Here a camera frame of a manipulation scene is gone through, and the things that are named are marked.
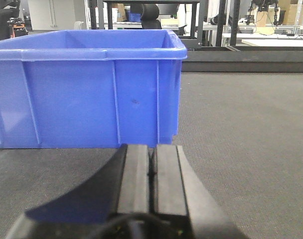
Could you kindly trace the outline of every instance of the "floor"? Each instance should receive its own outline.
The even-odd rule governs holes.
[[[303,74],[183,73],[179,133],[218,204],[252,239],[303,239]],[[0,150],[0,239],[114,149]]]

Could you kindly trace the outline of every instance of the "white wall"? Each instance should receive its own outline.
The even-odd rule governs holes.
[[[75,19],[73,0],[53,0],[56,26],[52,25],[50,0],[28,0],[33,30],[73,29]]]
[[[208,18],[212,18],[219,13],[219,0],[209,0],[208,2]]]
[[[86,27],[86,13],[84,0],[74,0],[75,21],[83,21],[82,29]]]
[[[28,2],[27,0],[21,0],[21,9],[24,9],[24,12],[29,12]]]
[[[230,4],[230,16],[233,16],[233,0],[231,0],[231,4]],[[239,9],[239,19],[244,17],[247,12],[248,9],[250,7],[250,3],[251,0],[241,0],[240,1],[240,9]]]

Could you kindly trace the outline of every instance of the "metal frame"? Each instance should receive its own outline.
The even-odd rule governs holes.
[[[187,48],[200,48],[202,45],[202,32],[203,32],[203,19],[205,16],[205,1],[207,0],[98,0],[98,12],[99,12],[99,29],[104,29],[104,11],[103,2],[107,3],[107,15],[108,15],[108,29],[113,29],[112,23],[112,3],[186,3],[192,4],[192,15],[191,15],[191,33],[188,39],[182,39],[182,42]],[[199,3],[199,14],[198,14],[198,31],[197,38],[195,37],[195,24],[196,24],[196,12],[197,3]]]

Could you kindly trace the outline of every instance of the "office chair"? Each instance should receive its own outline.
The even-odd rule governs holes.
[[[142,28],[143,29],[161,29],[159,8],[156,4],[142,4]]]
[[[19,15],[20,0],[0,0],[0,40],[10,38],[10,31],[7,21],[10,18],[17,18]]]

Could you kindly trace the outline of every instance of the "plastic bin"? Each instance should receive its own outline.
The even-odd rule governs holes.
[[[0,41],[0,148],[171,143],[186,48],[166,30]]]
[[[130,22],[141,22],[142,15],[140,13],[128,12],[128,18]]]

